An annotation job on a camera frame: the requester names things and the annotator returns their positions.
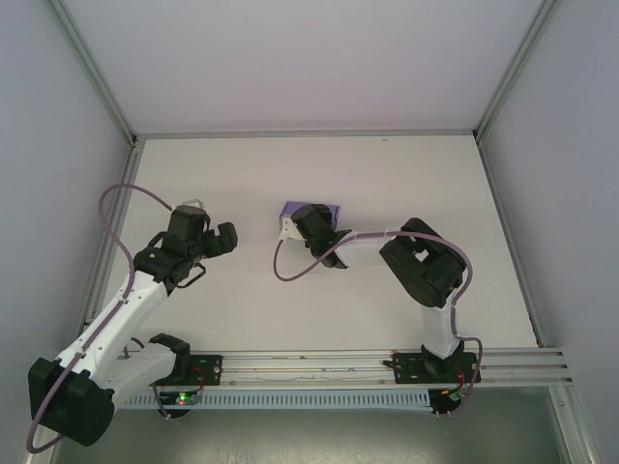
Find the left controller board green light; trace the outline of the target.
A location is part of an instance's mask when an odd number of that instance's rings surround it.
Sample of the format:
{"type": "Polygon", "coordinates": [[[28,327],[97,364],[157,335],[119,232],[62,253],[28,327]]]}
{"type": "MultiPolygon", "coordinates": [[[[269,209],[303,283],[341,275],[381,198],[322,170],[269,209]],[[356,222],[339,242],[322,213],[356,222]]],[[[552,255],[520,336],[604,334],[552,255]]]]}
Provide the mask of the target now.
{"type": "Polygon", "coordinates": [[[163,406],[191,406],[199,402],[201,394],[193,391],[162,391],[160,400],[163,406]]]}

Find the right black mount plate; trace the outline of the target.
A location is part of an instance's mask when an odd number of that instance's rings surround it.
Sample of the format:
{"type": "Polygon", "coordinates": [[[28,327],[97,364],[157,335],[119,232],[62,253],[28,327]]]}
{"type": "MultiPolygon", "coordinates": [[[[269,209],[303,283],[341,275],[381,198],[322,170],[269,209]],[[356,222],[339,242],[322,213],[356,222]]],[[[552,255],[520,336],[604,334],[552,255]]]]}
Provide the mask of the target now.
{"type": "MultiPolygon", "coordinates": [[[[475,353],[454,353],[442,360],[427,353],[395,353],[383,365],[394,373],[397,384],[455,384],[457,375],[463,374],[465,382],[471,382],[478,359],[475,353]]],[[[477,373],[476,382],[482,380],[477,373]]]]}

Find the right aluminium side rail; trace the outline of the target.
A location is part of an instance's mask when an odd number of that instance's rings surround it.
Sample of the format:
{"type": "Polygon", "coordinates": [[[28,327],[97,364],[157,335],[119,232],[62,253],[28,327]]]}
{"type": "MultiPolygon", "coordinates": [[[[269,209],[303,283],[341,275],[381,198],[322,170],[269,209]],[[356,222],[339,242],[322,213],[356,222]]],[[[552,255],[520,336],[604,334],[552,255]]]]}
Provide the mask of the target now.
{"type": "MultiPolygon", "coordinates": [[[[538,350],[553,348],[544,328],[543,318],[537,308],[529,278],[525,273],[524,261],[516,244],[513,222],[509,218],[504,194],[501,191],[498,177],[493,172],[489,154],[483,142],[478,143],[478,150],[515,266],[520,291],[536,342],[539,345],[538,350]]],[[[561,464],[600,464],[599,453],[575,385],[562,381],[559,385],[546,387],[546,389],[549,395],[549,409],[555,433],[560,436],[562,442],[559,450],[561,464]]]]}

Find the right aluminium frame post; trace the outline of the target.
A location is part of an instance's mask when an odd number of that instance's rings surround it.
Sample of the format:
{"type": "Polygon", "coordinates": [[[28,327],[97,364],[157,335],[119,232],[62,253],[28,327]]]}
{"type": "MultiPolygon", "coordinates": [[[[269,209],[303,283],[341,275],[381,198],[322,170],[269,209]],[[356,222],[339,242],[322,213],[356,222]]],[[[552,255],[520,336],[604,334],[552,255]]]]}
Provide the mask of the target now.
{"type": "Polygon", "coordinates": [[[473,134],[477,144],[489,135],[563,0],[541,0],[513,57],[503,72],[473,134]]]}

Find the purple paper box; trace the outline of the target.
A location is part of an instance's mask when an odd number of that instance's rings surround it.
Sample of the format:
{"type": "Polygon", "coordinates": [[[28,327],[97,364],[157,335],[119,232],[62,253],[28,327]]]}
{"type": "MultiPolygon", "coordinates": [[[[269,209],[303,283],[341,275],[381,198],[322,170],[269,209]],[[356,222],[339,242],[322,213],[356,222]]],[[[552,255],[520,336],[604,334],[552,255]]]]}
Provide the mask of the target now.
{"type": "MultiPolygon", "coordinates": [[[[310,202],[306,201],[286,201],[280,211],[280,229],[284,229],[284,219],[291,218],[292,215],[299,209],[310,205],[310,202]]],[[[335,204],[323,204],[313,203],[313,206],[325,207],[331,214],[331,225],[336,228],[339,220],[340,205],[335,204]]]]}

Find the left aluminium frame post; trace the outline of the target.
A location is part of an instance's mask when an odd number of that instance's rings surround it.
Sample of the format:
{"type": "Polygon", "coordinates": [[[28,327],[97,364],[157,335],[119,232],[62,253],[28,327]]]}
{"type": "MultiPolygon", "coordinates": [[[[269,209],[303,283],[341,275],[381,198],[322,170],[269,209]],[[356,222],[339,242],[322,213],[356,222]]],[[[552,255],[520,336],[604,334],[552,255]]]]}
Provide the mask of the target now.
{"type": "Polygon", "coordinates": [[[133,146],[136,141],[136,135],[120,104],[110,90],[103,72],[96,62],[65,0],[43,0],[43,2],[57,23],[61,34],[74,53],[79,66],[89,80],[114,127],[119,131],[125,142],[129,146],[133,146]]]}

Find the aluminium slotted base rail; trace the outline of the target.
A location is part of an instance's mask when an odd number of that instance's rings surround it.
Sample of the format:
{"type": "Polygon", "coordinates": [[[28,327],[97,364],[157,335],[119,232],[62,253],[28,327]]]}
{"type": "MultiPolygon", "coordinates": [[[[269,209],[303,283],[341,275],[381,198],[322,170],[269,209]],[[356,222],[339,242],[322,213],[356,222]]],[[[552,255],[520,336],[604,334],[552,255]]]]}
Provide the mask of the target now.
{"type": "MultiPolygon", "coordinates": [[[[457,387],[455,384],[397,384],[383,365],[395,353],[417,350],[366,351],[228,351],[223,357],[219,388],[238,390],[361,389],[457,387]]],[[[574,384],[563,353],[557,348],[486,349],[477,357],[480,388],[550,387],[574,384]]]]}

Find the aluminium rear frame rail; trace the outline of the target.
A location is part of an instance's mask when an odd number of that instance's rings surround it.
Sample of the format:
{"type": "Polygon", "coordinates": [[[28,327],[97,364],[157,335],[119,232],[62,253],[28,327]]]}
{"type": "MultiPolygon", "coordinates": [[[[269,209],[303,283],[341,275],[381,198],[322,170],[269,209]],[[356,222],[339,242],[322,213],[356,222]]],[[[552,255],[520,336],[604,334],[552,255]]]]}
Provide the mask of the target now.
{"type": "Polygon", "coordinates": [[[474,130],[254,130],[254,131],[204,131],[204,132],[154,132],[142,133],[136,140],[185,140],[185,139],[245,139],[291,137],[399,137],[399,136],[468,136],[474,130]]]}

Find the aluminium frame post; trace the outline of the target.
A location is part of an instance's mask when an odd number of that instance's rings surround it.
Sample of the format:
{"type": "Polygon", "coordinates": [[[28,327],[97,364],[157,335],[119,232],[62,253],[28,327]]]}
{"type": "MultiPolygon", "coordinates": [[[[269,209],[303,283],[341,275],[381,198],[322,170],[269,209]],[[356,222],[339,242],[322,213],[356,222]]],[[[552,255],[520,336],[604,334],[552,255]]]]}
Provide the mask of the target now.
{"type": "Polygon", "coordinates": [[[136,135],[120,104],[110,90],[103,72],[96,62],[65,0],[43,0],[43,2],[57,23],[61,34],[74,53],[79,66],[89,80],[114,127],[119,131],[125,142],[129,146],[133,146],[136,141],[136,135]]]}
{"type": "Polygon", "coordinates": [[[503,72],[473,134],[477,144],[489,135],[563,0],[541,0],[513,57],[503,72]]]}

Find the black mount plate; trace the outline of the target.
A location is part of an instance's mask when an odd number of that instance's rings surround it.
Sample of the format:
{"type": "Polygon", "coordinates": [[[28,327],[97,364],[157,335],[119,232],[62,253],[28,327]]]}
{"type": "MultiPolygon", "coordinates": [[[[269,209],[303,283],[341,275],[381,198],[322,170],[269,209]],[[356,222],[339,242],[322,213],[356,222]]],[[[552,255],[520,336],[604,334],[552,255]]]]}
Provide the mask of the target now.
{"type": "Polygon", "coordinates": [[[221,355],[190,355],[188,367],[172,380],[173,386],[193,390],[218,386],[222,373],[221,355]]]}
{"type": "MultiPolygon", "coordinates": [[[[478,359],[475,353],[454,353],[442,360],[427,353],[395,353],[383,365],[394,373],[397,384],[455,384],[457,375],[463,374],[465,382],[471,382],[478,359]]],[[[476,382],[482,380],[477,373],[476,382]]]]}

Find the left black mount plate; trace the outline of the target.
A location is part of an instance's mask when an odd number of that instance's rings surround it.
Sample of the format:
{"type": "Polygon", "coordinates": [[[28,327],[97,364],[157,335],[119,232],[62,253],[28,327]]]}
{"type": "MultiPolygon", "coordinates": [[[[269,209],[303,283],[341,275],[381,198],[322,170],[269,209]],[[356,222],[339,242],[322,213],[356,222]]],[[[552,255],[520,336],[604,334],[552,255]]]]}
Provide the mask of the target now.
{"type": "Polygon", "coordinates": [[[222,373],[221,355],[190,355],[188,367],[172,380],[173,386],[193,390],[218,386],[222,373]]]}

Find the left aluminium side rail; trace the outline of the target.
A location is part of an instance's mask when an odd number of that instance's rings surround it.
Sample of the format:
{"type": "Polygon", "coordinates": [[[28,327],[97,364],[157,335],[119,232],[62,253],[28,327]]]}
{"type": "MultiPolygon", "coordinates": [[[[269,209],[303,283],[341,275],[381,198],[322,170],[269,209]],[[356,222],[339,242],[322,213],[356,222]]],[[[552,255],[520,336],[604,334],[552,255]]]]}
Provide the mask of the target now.
{"type": "MultiPolygon", "coordinates": [[[[88,276],[87,285],[81,307],[77,313],[77,326],[74,335],[80,334],[86,320],[97,315],[104,306],[103,298],[113,265],[116,245],[114,237],[120,233],[128,203],[132,193],[127,187],[135,179],[141,160],[144,141],[136,140],[129,146],[121,165],[119,177],[106,188],[100,196],[96,211],[103,227],[93,268],[88,276]]],[[[58,443],[58,434],[43,427],[44,413],[51,405],[51,399],[60,391],[61,383],[66,379],[69,370],[60,369],[58,379],[51,382],[51,387],[43,394],[41,405],[33,416],[26,436],[26,455],[20,464],[49,464],[53,454],[53,446],[58,443]]]]}

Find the aluminium side rail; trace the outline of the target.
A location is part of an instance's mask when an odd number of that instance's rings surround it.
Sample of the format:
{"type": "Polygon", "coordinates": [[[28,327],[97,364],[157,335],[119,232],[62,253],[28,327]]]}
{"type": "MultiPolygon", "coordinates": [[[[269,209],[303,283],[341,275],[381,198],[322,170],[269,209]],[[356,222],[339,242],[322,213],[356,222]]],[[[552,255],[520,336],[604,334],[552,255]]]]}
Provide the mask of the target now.
{"type": "MultiPolygon", "coordinates": [[[[509,218],[504,194],[501,191],[498,177],[493,172],[489,154],[483,142],[478,143],[478,150],[515,266],[520,291],[536,342],[539,345],[538,350],[553,348],[544,328],[543,318],[537,308],[529,278],[525,273],[524,261],[516,244],[513,222],[509,218]]],[[[555,433],[560,436],[562,442],[559,450],[561,464],[600,464],[599,453],[575,385],[562,381],[559,385],[546,387],[546,389],[549,395],[549,409],[555,433]]]]}
{"type": "MultiPolygon", "coordinates": [[[[100,196],[96,211],[103,227],[93,268],[88,276],[87,285],[81,307],[77,313],[77,326],[74,335],[80,334],[86,320],[97,315],[104,306],[103,298],[113,265],[116,245],[114,237],[120,233],[128,203],[132,193],[127,187],[135,179],[141,160],[144,141],[136,140],[129,146],[121,165],[119,177],[106,188],[100,196]]],[[[51,387],[43,394],[41,405],[33,416],[26,436],[26,455],[20,464],[49,464],[53,454],[53,446],[58,443],[58,434],[43,427],[44,413],[51,405],[51,399],[60,391],[61,383],[66,379],[69,370],[60,369],[58,379],[51,382],[51,387]]]]}

